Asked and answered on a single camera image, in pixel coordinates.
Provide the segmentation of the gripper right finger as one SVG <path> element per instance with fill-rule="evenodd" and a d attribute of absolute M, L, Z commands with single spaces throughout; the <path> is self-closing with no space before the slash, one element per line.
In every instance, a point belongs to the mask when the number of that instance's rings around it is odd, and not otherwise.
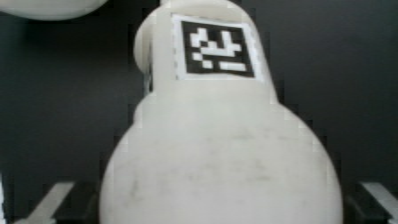
<path fill-rule="evenodd" d="M 398 195 L 380 182 L 357 183 L 345 205 L 345 224 L 398 224 Z"/>

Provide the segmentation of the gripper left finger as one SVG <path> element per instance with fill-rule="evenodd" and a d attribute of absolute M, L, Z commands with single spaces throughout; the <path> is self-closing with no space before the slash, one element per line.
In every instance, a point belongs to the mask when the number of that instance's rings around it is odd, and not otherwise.
<path fill-rule="evenodd" d="M 100 224 L 98 199 L 92 182 L 55 183 L 29 216 L 13 224 Z"/>

